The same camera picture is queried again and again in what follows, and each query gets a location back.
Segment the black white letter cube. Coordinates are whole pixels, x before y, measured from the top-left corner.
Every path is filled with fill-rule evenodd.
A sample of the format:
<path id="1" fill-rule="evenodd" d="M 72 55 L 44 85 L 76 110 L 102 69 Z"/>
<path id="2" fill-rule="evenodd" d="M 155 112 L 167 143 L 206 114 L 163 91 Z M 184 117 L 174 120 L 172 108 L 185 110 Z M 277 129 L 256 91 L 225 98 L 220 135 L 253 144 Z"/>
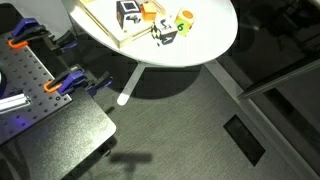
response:
<path id="1" fill-rule="evenodd" d="M 157 18 L 151 27 L 151 35 L 158 46 L 172 43 L 177 35 L 178 29 L 170 17 Z"/>

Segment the round white table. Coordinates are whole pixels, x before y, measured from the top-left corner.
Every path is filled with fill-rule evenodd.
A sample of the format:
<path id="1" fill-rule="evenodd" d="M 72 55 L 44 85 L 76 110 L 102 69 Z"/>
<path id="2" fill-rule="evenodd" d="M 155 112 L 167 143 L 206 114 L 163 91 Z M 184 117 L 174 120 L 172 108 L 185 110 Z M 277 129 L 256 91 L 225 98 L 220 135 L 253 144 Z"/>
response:
<path id="1" fill-rule="evenodd" d="M 170 17 L 175 21 L 181 8 L 193 11 L 195 20 L 187 35 L 182 36 L 177 32 L 172 43 L 158 46 L 150 30 L 146 35 L 118 48 L 74 0 L 62 2 L 82 30 L 102 45 L 137 62 L 117 99 L 120 105 L 127 103 L 145 68 L 188 67 L 207 63 L 226 52 L 237 35 L 238 21 L 230 0 L 152 0 L 160 11 L 156 19 Z"/>

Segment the purple clamp with orange tips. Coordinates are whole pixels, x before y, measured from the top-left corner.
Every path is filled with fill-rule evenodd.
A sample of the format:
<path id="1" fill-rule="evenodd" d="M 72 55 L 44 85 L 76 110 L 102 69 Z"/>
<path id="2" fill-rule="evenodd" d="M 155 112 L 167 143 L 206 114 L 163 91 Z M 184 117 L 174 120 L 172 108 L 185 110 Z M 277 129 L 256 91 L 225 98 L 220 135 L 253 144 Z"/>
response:
<path id="1" fill-rule="evenodd" d="M 61 96 L 72 93 L 77 87 L 83 87 L 90 96 L 95 96 L 98 91 L 108 87 L 113 81 L 113 77 L 106 71 L 99 78 L 86 71 L 79 64 L 68 68 L 60 73 L 54 80 L 50 80 L 43 85 L 47 93 L 58 92 Z"/>

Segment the yellow orange number cube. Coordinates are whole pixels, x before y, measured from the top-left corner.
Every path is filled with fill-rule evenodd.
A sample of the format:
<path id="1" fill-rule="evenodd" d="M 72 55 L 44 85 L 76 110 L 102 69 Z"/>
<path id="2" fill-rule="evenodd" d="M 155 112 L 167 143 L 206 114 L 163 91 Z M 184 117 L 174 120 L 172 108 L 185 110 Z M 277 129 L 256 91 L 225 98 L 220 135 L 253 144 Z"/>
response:
<path id="1" fill-rule="evenodd" d="M 178 29 L 178 33 L 182 36 L 186 36 L 191 27 L 193 26 L 194 20 L 195 14 L 193 11 L 181 8 L 174 21 Z"/>

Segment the dark floor hatch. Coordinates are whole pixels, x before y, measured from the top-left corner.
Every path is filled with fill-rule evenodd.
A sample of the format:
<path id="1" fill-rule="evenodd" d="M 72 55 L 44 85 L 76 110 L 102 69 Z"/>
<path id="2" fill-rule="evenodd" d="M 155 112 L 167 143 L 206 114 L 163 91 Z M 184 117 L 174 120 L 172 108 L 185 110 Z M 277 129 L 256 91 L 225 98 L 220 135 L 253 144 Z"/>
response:
<path id="1" fill-rule="evenodd" d="M 249 160 L 249 162 L 253 166 L 256 166 L 266 150 L 249 131 L 247 126 L 237 115 L 234 115 L 223 125 L 223 127 Z"/>

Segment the wooden tray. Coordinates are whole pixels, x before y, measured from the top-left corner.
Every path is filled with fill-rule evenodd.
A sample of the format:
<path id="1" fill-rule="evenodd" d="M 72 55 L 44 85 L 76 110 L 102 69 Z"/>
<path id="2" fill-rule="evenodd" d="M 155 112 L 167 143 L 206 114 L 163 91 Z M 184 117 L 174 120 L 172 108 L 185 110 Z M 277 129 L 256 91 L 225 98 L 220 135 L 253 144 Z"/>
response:
<path id="1" fill-rule="evenodd" d="M 116 2 L 118 0 L 74 0 L 79 8 L 81 8 L 101 29 L 108 35 L 118 48 L 146 35 L 150 32 L 153 22 L 141 21 L 129 30 L 122 30 L 116 17 Z M 141 10 L 143 3 L 152 3 L 152 0 L 135 0 Z"/>

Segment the black perforated breadboard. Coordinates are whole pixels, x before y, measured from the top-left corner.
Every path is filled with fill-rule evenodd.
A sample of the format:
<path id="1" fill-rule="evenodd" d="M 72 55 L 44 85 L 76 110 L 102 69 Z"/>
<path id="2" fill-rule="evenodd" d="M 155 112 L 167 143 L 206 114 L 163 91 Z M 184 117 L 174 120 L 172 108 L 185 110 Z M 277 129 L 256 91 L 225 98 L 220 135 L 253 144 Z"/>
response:
<path id="1" fill-rule="evenodd" d="M 43 85 L 54 76 L 29 46 L 12 49 L 8 45 L 10 38 L 10 32 L 0 35 L 0 67 L 7 79 L 4 95 L 23 92 L 31 99 L 31 104 L 0 115 L 0 144 L 10 141 L 72 101 L 69 95 L 45 92 Z"/>

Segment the black white patterned cube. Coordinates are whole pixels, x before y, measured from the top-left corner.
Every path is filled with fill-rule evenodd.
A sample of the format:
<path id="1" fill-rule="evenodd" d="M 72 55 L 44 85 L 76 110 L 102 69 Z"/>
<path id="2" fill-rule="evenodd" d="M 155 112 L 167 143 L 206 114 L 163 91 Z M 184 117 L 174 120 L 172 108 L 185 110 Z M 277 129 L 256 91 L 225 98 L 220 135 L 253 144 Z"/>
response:
<path id="1" fill-rule="evenodd" d="M 118 0 L 116 17 L 122 30 L 129 30 L 137 25 L 142 18 L 139 4 L 135 0 Z"/>

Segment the aluminium extrusion rail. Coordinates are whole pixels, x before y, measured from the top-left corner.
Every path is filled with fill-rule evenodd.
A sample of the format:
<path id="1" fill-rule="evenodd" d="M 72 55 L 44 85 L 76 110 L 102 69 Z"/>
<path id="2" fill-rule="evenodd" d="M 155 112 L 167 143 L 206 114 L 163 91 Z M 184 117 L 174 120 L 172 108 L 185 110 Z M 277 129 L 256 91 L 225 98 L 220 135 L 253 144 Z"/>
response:
<path id="1" fill-rule="evenodd" d="M 0 100 L 0 113 L 10 112 L 31 104 L 31 100 L 25 94 L 18 94 Z"/>

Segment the black cart top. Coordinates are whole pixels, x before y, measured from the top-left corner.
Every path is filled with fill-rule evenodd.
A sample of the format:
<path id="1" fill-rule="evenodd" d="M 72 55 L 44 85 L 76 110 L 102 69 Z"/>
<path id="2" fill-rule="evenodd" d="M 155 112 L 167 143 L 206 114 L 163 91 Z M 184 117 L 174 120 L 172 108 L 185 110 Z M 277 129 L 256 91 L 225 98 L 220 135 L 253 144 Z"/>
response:
<path id="1" fill-rule="evenodd" d="M 82 89 L 72 102 L 1 146 L 1 180 L 63 180 L 116 132 Z"/>

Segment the orange cup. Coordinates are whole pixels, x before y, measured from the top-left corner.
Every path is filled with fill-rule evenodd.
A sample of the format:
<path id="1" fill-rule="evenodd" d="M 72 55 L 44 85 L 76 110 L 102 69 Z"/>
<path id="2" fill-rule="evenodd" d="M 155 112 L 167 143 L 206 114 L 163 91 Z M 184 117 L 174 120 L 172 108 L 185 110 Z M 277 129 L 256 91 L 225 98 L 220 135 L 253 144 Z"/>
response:
<path id="1" fill-rule="evenodd" d="M 141 5 L 141 14 L 144 21 L 154 21 L 157 15 L 155 5 L 152 3 L 143 3 Z"/>

